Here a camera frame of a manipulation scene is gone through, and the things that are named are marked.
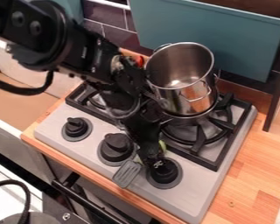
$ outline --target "black burner grate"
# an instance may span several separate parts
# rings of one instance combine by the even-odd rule
[[[92,116],[102,119],[107,123],[116,125],[117,121],[106,113],[104,107],[102,105],[97,105],[96,101],[93,102],[92,98],[96,95],[97,92],[95,89],[90,87],[87,83],[83,83],[66,98],[66,103],[74,108],[80,109]],[[176,127],[164,126],[162,130],[162,140],[166,143],[167,150],[172,151],[181,157],[187,158],[194,163],[202,165],[212,171],[218,171],[225,156],[228,154],[228,150],[235,140],[239,129],[245,122],[251,109],[251,103],[235,99],[233,94],[221,94],[220,98],[222,100],[216,105],[214,113],[225,114],[226,121],[218,119],[212,115],[207,118],[207,122],[210,125],[220,129],[218,134],[212,137],[207,137],[203,127],[201,125],[197,125],[196,139],[191,140],[190,137],[189,139],[186,137],[180,138]],[[153,100],[146,98],[142,101],[141,107],[142,109],[145,107],[151,108],[154,104],[156,103],[154,103]],[[240,119],[236,124],[232,124],[233,114],[230,108],[231,105],[244,109]],[[154,114],[149,114],[147,116],[150,118],[150,120],[154,120],[156,117]],[[225,137],[227,141],[215,161],[211,161],[200,155],[200,151],[204,145],[215,143],[221,140],[223,137]]]

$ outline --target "wall tile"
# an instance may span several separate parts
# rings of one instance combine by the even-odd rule
[[[84,14],[85,18],[125,28],[123,9],[84,0]]]
[[[83,25],[88,30],[90,30],[92,32],[97,32],[97,33],[100,33],[101,35],[103,35],[102,24],[92,22],[92,21],[88,21],[88,20],[84,20]]]
[[[130,10],[126,10],[126,11],[125,11],[125,15],[126,15],[126,17],[127,17],[127,23],[128,23],[128,29],[129,29],[129,31],[135,32],[135,31],[136,31],[136,28],[135,28],[135,26],[134,26],[134,21],[133,21],[133,17],[132,17],[131,11],[130,11]]]
[[[136,33],[117,29],[105,24],[103,25],[103,29],[106,34],[106,39],[110,40],[114,44],[144,55],[150,56],[152,54],[151,49],[140,46]]]

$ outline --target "black cable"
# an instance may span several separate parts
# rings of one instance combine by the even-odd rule
[[[24,183],[14,179],[7,179],[7,180],[0,181],[0,186],[6,186],[6,185],[16,185],[23,188],[25,193],[24,210],[17,224],[28,224],[27,220],[29,218],[29,209],[30,209],[30,202],[31,202],[31,195],[28,187]]]
[[[0,80],[0,89],[16,95],[39,95],[45,92],[53,82],[53,71],[46,75],[45,84],[42,87],[16,87]]]

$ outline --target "gray stovetop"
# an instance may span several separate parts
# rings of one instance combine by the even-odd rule
[[[233,123],[236,123],[243,109],[232,106],[232,111]],[[195,164],[167,151],[165,155],[168,158],[175,159],[182,166],[184,177],[180,184],[172,189],[157,189],[147,182],[144,171],[142,171],[134,179],[129,189],[182,220],[191,223],[200,223],[221,185],[229,166],[233,162],[237,151],[240,149],[251,124],[255,120],[256,114],[256,108],[252,107],[217,172],[210,171],[199,164]],[[91,135],[80,142],[68,142],[65,140],[61,135],[61,129],[67,122],[68,117],[85,117],[90,120],[94,126]],[[63,103],[35,129],[34,135],[38,140],[111,179],[113,174],[118,170],[118,167],[103,164],[97,157],[96,149],[106,134],[119,132],[122,131],[116,126]],[[219,153],[225,142],[226,139],[222,139],[217,143],[208,145],[204,148],[203,153],[205,157],[213,158],[214,154]]]

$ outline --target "stove knob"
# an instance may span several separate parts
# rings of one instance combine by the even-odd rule
[[[118,152],[125,152],[130,147],[130,140],[124,134],[107,134],[105,141],[109,148]]]
[[[124,134],[107,134],[100,148],[101,156],[109,162],[121,162],[129,158],[134,145]]]
[[[179,175],[178,167],[168,159],[150,168],[151,177],[159,184],[169,184]]]
[[[88,131],[88,124],[82,118],[67,118],[65,132],[69,137],[80,137]]]

